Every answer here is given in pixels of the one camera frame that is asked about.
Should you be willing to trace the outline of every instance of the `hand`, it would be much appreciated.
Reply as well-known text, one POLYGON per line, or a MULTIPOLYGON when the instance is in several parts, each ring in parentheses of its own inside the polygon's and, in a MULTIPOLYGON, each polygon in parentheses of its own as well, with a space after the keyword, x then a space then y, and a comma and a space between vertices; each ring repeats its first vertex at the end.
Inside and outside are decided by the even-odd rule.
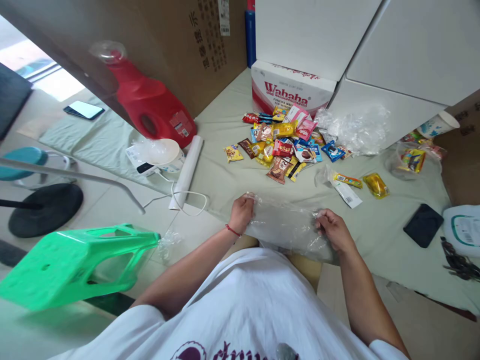
POLYGON ((332 210, 320 210, 316 219, 316 227, 324 230, 331 246, 339 255, 357 251, 357 246, 345 221, 332 210))
POLYGON ((254 200, 246 194, 233 202, 228 226, 239 234, 243 234, 254 216, 254 200))

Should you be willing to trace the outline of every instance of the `smartphone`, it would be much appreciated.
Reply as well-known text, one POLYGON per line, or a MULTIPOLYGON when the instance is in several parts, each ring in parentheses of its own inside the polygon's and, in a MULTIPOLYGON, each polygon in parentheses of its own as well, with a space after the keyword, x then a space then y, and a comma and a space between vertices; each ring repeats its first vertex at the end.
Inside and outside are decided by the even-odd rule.
POLYGON ((421 204, 403 231, 421 248, 428 248, 444 218, 427 204, 421 204))
POLYGON ((83 101, 75 101, 73 104, 64 108, 63 111, 67 114, 78 116, 79 118, 94 120, 101 113, 103 113, 105 109, 95 105, 87 104, 83 101))

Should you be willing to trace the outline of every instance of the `wahaha logo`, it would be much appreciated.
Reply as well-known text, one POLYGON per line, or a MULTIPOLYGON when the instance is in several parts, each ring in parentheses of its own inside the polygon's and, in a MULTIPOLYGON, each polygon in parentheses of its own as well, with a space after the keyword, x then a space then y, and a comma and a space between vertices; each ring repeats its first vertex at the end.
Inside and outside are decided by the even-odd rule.
POLYGON ((298 94, 293 95, 286 92, 285 89, 278 89, 277 85, 273 85, 270 82, 265 81, 265 88, 268 95, 273 95, 277 98, 297 103, 298 105, 303 107, 306 107, 309 102, 307 99, 301 98, 298 94))

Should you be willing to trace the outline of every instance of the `white t-shirt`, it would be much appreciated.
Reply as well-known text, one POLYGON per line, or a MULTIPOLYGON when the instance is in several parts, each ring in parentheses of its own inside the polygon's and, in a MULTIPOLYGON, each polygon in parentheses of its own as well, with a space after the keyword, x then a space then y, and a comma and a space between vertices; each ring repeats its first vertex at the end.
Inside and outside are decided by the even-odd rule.
POLYGON ((153 306, 140 305, 89 344, 54 359, 407 358, 381 340, 366 346, 318 299, 286 257, 250 248, 219 263, 169 321, 153 306), (280 344, 287 344, 294 355, 280 356, 280 344))

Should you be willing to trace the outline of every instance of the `red plastic bottle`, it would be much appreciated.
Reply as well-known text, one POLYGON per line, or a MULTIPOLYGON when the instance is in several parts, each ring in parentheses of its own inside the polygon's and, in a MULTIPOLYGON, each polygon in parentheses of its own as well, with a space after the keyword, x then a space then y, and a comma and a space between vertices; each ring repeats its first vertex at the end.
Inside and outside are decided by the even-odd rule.
POLYGON ((100 41, 90 52, 115 75, 118 102, 144 137, 172 139, 182 149, 192 142, 197 127, 185 106, 162 82, 143 75, 121 43, 100 41))

